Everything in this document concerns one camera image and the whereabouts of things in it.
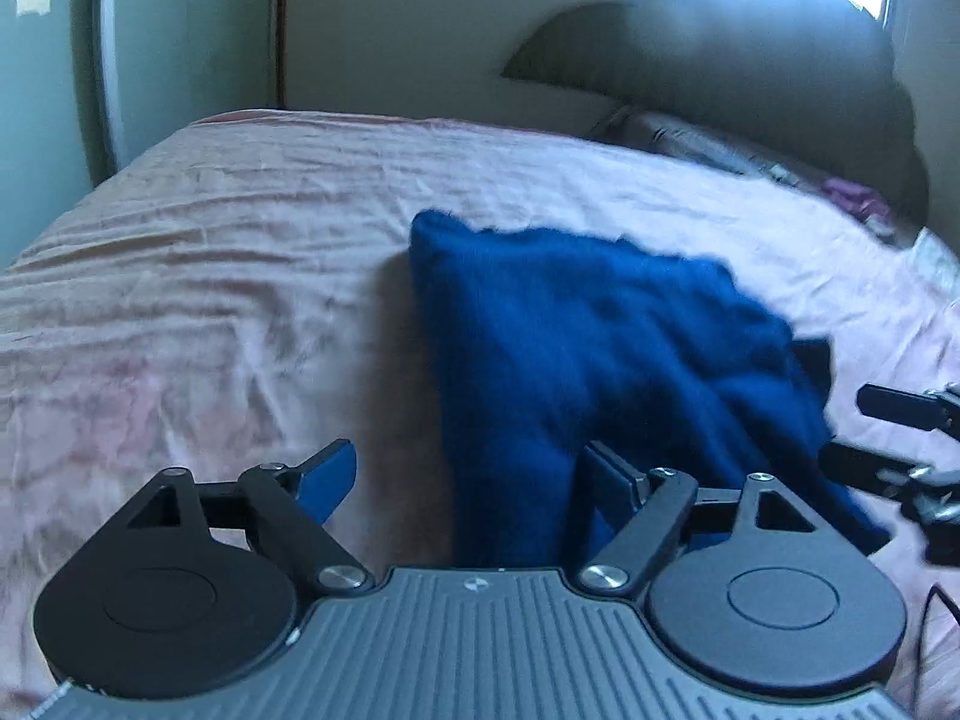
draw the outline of blue cloth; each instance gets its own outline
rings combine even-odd
[[[458,565],[570,565],[575,460],[601,440],[705,487],[779,476],[864,552],[887,541],[816,466],[829,438],[790,327],[722,264],[550,229],[414,219],[410,263],[452,465]],[[589,551],[611,537],[592,517]]]

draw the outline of black cable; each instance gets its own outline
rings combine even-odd
[[[926,601],[923,604],[923,613],[920,615],[920,627],[917,631],[917,649],[914,652],[914,672],[913,672],[913,698],[910,701],[910,713],[917,714],[917,704],[920,702],[920,674],[923,671],[923,632],[926,630],[926,618],[930,615],[930,607],[933,605],[933,599],[939,598],[945,607],[953,615],[957,625],[960,625],[960,605],[947,595],[947,592],[935,584],[930,587],[926,594]]]

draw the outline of pillow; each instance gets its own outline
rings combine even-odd
[[[846,0],[583,5],[536,30],[503,74],[741,135],[918,215],[904,199],[913,105],[894,79],[889,37]]]

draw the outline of gray ribbed panel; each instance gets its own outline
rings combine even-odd
[[[701,685],[659,651],[631,607],[574,594],[552,571],[477,574],[419,569],[395,570],[387,586],[364,598],[318,604],[295,644],[229,688],[152,704],[69,688],[32,716],[43,720],[906,717],[880,690],[828,706],[787,707]]]

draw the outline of pink bedsheet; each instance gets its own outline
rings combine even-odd
[[[960,466],[960,447],[867,420],[865,381],[960,379],[960,314],[829,205],[766,182],[570,138],[319,113],[187,127],[60,218],[0,278],[0,715],[53,683],[32,637],[42,583],[163,466],[201,481],[360,456],[331,530],[368,565],[448,555],[438,406],[404,252],[427,207],[712,255],[742,290],[833,338],[838,432]],[[895,511],[865,501],[886,522]],[[890,688],[930,583],[912,528],[875,556],[908,600]],[[957,632],[936,608],[924,717],[960,707]]]

